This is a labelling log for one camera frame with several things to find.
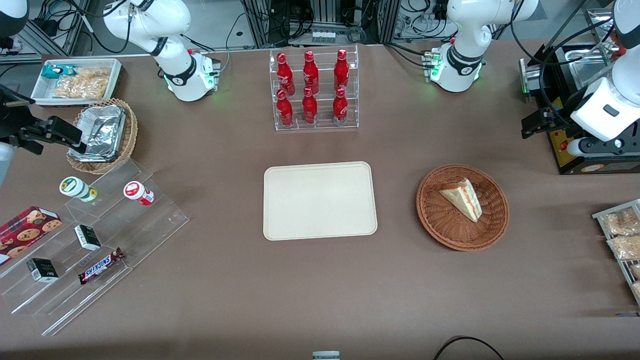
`sandwich slice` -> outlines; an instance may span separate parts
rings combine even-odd
[[[469,179],[464,178],[459,183],[447,185],[440,189],[440,193],[469,220],[477,222],[482,215],[480,202]]]

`red plaid box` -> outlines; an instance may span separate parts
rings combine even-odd
[[[58,214],[31,206],[0,226],[0,265],[62,224]]]

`wicker basket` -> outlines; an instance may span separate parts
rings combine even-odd
[[[71,166],[82,172],[89,172],[94,175],[102,175],[105,172],[109,171],[109,169],[116,166],[123,160],[126,160],[131,156],[133,152],[133,148],[136,146],[136,136],[138,135],[138,120],[136,119],[136,114],[131,111],[129,105],[119,99],[109,99],[101,102],[96,102],[95,104],[91,104],[91,107],[94,106],[108,106],[108,105],[118,105],[125,109],[127,112],[127,118],[125,120],[125,127],[123,130],[122,141],[120,142],[120,154],[116,158],[116,160],[110,163],[81,163],[80,161],[73,160],[67,155],[67,160],[71,164]],[[76,116],[76,121],[74,121],[74,125],[78,125],[78,120],[80,119],[80,114]]]
[[[478,222],[458,211],[440,189],[469,179],[482,207]],[[498,184],[484,172],[466,165],[444,165],[422,180],[416,195],[418,216],[424,228],[444,245],[461,251],[484,250],[504,235],[509,224],[507,198]]]

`coca-cola bottle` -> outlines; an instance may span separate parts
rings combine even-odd
[[[309,86],[314,95],[320,91],[320,78],[318,75],[318,65],[314,61],[314,52],[305,51],[305,67],[302,69],[305,76],[305,86]]]
[[[293,71],[287,63],[287,56],[284,53],[278,53],[278,82],[280,88],[283,88],[287,95],[293,96],[296,93],[296,86],[293,85]]]
[[[284,92],[284,90],[278,89],[278,92],[276,92],[276,96],[278,97],[276,107],[278,108],[278,116],[280,117],[282,126],[292,127],[293,107],[291,106],[291,102],[289,102],[289,100],[287,99],[287,94]]]
[[[349,103],[344,97],[344,88],[335,91],[335,99],[333,100],[333,123],[336,126],[343,126],[347,122],[347,106]]]
[[[338,61],[335,62],[333,68],[333,87],[346,88],[349,84],[349,63],[347,63],[347,51],[345,49],[338,50]]]
[[[318,119],[318,102],[310,86],[305,87],[305,98],[302,99],[302,108],[305,110],[305,122],[314,125]]]

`acrylic stand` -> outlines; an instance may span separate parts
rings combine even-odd
[[[333,100],[335,99],[335,88],[333,87],[333,68],[337,61],[339,49],[347,51],[347,62],[349,63],[349,85],[346,88],[345,97],[349,103],[347,107],[347,121],[343,126],[336,126],[333,123]],[[320,75],[320,91],[315,94],[318,103],[318,119],[316,124],[309,125],[305,122],[302,109],[303,89],[305,81],[302,68],[305,65],[305,49],[277,49],[271,50],[269,54],[269,77],[271,78],[271,100],[273,102],[273,116],[277,131],[286,130],[313,130],[313,129],[344,129],[358,127],[360,124],[358,99],[360,92],[358,89],[358,47],[355,45],[342,47],[313,47],[314,59],[318,65]],[[276,107],[276,91],[280,88],[278,82],[278,62],[275,60],[278,53],[287,55],[287,62],[293,71],[293,83],[296,86],[296,93],[289,97],[293,106],[293,126],[284,127],[278,117]]]
[[[124,197],[124,185],[133,180],[153,191],[151,205]],[[68,201],[57,210],[63,224],[54,235],[0,267],[0,291],[5,302],[13,314],[31,315],[43,336],[60,331],[189,221],[156,186],[151,173],[134,160],[111,169],[92,186],[98,190],[93,202]],[[93,227],[102,244],[100,250],[80,246],[74,232],[78,224]],[[117,247],[126,258],[81,285],[78,274]],[[31,258],[50,259],[60,278],[50,284],[34,281],[26,265]]]

